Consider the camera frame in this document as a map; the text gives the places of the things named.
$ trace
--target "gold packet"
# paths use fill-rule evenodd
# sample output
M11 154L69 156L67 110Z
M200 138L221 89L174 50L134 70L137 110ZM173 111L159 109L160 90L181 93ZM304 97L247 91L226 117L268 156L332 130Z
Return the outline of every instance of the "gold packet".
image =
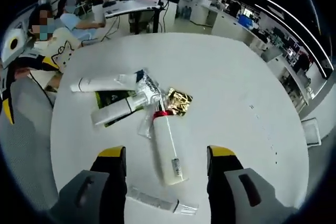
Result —
M170 88L168 91L169 106L174 115L184 116L193 100L191 95Z

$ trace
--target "hair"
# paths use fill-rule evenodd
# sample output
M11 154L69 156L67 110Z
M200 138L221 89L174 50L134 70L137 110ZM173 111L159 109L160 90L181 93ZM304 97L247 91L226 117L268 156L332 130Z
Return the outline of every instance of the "hair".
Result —
M28 32L27 35L28 37L34 37L34 34L32 34L29 30L32 29L33 25L38 25L40 23L40 12L42 10L47 10L52 13L51 5L46 3L46 4L41 4L37 6L32 13L30 14L29 17L29 23L28 23Z
M67 0L59 0L58 1L58 4L57 4L57 14L55 16L55 19L59 18L63 14L63 10L64 10L66 2L67 2Z

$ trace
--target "white round table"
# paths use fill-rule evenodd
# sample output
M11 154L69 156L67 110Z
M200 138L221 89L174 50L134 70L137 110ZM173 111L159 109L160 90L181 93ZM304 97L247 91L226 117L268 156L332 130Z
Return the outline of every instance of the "white round table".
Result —
M163 187L157 175L152 143L137 135L145 112L108 127L93 127L98 109L94 93L72 93L81 77L133 73L148 68L167 90L193 96L183 118L189 137L190 179ZM285 207L300 207L308 183L308 151L301 122L280 82L266 64L242 42L183 33L123 37L76 50L58 90L51 126L51 160L58 191L99 152L113 146L127 149L127 184L162 199L199 204L195 216L174 215L127 200L125 223L209 223L208 145L234 151L275 188Z

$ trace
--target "white bottle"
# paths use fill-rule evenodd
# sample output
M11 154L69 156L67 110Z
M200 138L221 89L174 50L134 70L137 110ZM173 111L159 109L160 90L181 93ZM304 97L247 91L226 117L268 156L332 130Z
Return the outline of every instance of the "white bottle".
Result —
M172 111L157 111L153 126L164 183L174 185L187 180L186 164L182 156L181 118L173 115Z
M70 85L72 92L95 92L108 90L136 90L137 74L119 74L95 78L81 78Z
M127 97L123 100L108 105L91 114L94 125L105 124L128 115L141 106L148 104L147 97L144 93L140 93L134 97Z

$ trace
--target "barcode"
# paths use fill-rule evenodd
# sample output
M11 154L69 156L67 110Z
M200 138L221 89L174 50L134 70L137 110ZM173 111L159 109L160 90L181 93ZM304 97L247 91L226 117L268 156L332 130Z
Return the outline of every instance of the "barcode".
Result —
M178 158L172 160L175 176L182 176L180 160Z

